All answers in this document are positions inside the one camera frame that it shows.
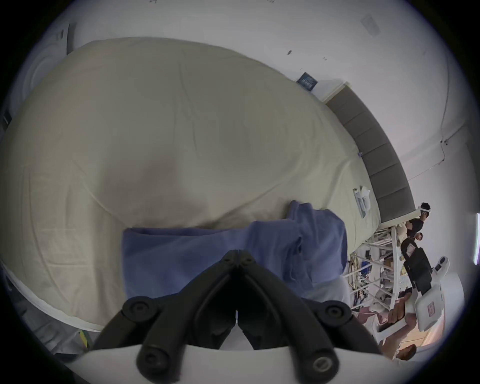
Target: white wall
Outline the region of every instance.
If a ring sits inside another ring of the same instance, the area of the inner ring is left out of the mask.
[[[378,27],[376,36],[360,22],[368,14]],[[423,231],[427,254],[433,262],[438,255],[449,256],[462,282],[470,285],[472,214],[479,201],[464,148],[467,138],[457,136],[456,144],[443,151],[440,145],[468,120],[469,91],[440,38],[406,3],[78,0],[52,28],[65,21],[76,25],[73,49],[96,39],[171,37],[233,49],[292,80],[308,72],[319,81],[313,91],[319,98],[348,81],[392,142],[416,203],[433,207]]]
[[[479,211],[478,187],[467,146],[443,163],[410,181],[415,203],[429,202],[432,213],[421,230],[418,243],[430,260],[441,256],[451,260],[450,271],[457,272],[466,292],[478,278],[473,264],[476,218]]]

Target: beige bed sheet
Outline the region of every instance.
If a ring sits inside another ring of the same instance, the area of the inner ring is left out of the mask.
[[[127,227],[243,227],[291,200],[343,219],[348,250],[380,223],[334,114],[279,72],[170,39],[92,42],[33,90],[0,145],[0,253],[41,300],[105,325],[125,300]]]

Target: gray headboard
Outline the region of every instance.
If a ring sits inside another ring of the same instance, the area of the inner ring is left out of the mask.
[[[372,182],[381,222],[415,211],[403,167],[382,127],[348,86],[327,101],[327,106],[357,143]]]

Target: electrical wire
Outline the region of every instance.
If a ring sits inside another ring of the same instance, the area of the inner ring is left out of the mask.
[[[447,66],[447,95],[446,95],[446,98],[445,98],[445,106],[444,106],[444,113],[442,115],[442,122],[440,123],[440,133],[442,134],[442,140],[440,141],[440,148],[442,150],[442,153],[444,155],[443,159],[441,161],[439,161],[438,163],[436,164],[433,164],[430,168],[424,170],[423,172],[419,173],[418,175],[408,179],[408,181],[410,180],[413,180],[414,178],[424,174],[425,172],[429,171],[430,169],[432,169],[433,167],[443,163],[445,161],[445,151],[444,151],[444,147],[442,146],[442,143],[444,142],[444,134],[442,132],[442,127],[444,125],[444,120],[445,120],[445,114],[447,112],[447,106],[448,106],[448,96],[450,95],[450,64],[448,62],[448,54],[447,54],[447,47],[444,48],[444,53],[445,53],[445,61],[446,61],[446,66]]]

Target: blue blanket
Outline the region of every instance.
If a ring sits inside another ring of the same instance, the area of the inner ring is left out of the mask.
[[[177,293],[233,249],[248,250],[301,296],[342,274],[347,234],[328,209],[296,201],[286,219],[255,221],[242,229],[127,229],[122,242],[127,297]]]

